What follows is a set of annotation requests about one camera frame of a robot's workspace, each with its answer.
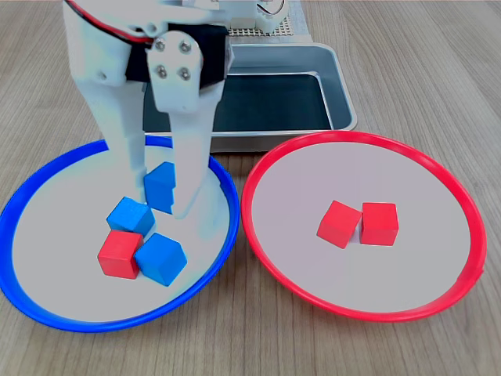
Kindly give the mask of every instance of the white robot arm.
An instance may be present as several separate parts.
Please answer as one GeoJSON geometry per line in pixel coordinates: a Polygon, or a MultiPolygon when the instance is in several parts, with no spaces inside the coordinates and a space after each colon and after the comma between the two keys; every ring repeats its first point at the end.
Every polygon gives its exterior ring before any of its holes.
{"type": "Polygon", "coordinates": [[[172,214],[188,213],[207,174],[214,115],[232,63],[228,28],[278,26],[258,0],[65,0],[72,77],[121,166],[124,192],[145,202],[145,82],[169,114],[174,149],[172,214]]]}

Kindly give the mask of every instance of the wood grain surface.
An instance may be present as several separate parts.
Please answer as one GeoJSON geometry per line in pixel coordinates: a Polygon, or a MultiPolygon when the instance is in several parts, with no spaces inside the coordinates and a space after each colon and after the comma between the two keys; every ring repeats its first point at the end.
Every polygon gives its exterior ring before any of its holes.
{"type": "MultiPolygon", "coordinates": [[[[278,284],[241,230],[195,298],[130,330],[57,331],[0,295],[0,375],[501,374],[501,3],[303,7],[314,41],[338,54],[357,130],[422,150],[476,200],[488,237],[478,285],[427,320],[349,320],[278,284]]],[[[60,4],[0,2],[0,205],[42,165],[100,138],[70,78],[60,4]]],[[[218,159],[241,193],[259,157],[218,159]]]]}

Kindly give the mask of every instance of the cube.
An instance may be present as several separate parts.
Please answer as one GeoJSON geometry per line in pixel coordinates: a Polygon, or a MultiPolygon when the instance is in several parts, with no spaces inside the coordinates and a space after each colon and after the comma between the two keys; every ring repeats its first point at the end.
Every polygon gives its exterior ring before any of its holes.
{"type": "Polygon", "coordinates": [[[396,205],[366,202],[362,206],[362,212],[360,243],[392,246],[398,233],[396,205]]]}
{"type": "Polygon", "coordinates": [[[134,254],[141,246],[140,233],[111,230],[97,256],[103,273],[134,280],[139,274],[134,254]]]}
{"type": "Polygon", "coordinates": [[[172,214],[174,204],[175,167],[164,162],[144,177],[148,205],[161,212],[172,214]]]}
{"type": "Polygon", "coordinates": [[[181,244],[159,233],[135,253],[135,261],[142,274],[164,286],[170,286],[187,264],[181,244]]]}
{"type": "Polygon", "coordinates": [[[140,233],[145,237],[155,224],[155,217],[148,205],[124,197],[106,221],[112,230],[140,233]]]}
{"type": "Polygon", "coordinates": [[[355,233],[360,218],[360,211],[333,201],[320,223],[317,236],[344,249],[355,233]]]}

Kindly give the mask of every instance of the blue block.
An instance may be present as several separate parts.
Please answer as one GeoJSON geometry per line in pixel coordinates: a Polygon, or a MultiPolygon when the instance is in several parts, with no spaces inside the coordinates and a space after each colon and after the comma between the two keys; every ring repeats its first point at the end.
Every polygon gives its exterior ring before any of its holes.
{"type": "Polygon", "coordinates": [[[161,212],[172,214],[174,204],[175,168],[164,162],[144,177],[148,205],[161,212]]]}
{"type": "Polygon", "coordinates": [[[154,233],[135,253],[141,273],[164,286],[170,286],[187,264],[181,244],[154,233]]]}
{"type": "Polygon", "coordinates": [[[140,233],[145,237],[155,224],[155,217],[148,205],[124,197],[106,221],[112,230],[140,233]]]}

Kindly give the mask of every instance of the red block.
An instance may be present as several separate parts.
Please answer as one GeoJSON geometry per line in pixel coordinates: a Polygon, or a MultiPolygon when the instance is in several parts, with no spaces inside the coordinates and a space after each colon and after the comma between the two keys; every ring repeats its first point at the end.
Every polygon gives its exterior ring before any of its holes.
{"type": "Polygon", "coordinates": [[[362,212],[360,243],[393,245],[398,233],[396,205],[366,202],[362,206],[362,212]]]}
{"type": "Polygon", "coordinates": [[[339,248],[346,248],[361,217],[360,211],[334,201],[324,215],[316,234],[339,248]]]}
{"type": "Polygon", "coordinates": [[[111,230],[98,255],[107,276],[134,280],[139,274],[134,254],[142,246],[140,233],[111,230]]]}

